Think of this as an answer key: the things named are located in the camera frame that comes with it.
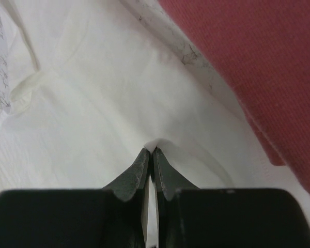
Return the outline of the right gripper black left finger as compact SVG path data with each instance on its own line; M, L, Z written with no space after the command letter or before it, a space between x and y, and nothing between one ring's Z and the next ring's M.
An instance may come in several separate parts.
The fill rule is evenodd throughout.
M145 247L150 152L100 189L0 193L0 247Z

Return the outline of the white printed t-shirt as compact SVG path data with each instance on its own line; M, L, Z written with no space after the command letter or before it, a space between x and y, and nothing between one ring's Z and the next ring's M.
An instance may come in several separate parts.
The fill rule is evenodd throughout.
M0 192L99 188L159 145L204 188L310 195L118 1L0 1Z

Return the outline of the pink folded t-shirt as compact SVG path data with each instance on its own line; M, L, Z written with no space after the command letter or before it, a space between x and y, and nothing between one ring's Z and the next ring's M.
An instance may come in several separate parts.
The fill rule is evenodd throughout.
M310 1L160 1L310 194Z

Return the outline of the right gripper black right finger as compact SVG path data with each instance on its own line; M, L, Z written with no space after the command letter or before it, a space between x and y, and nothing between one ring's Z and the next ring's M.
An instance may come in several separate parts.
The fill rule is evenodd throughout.
M152 154L159 247L310 247L298 202L281 189L200 189Z

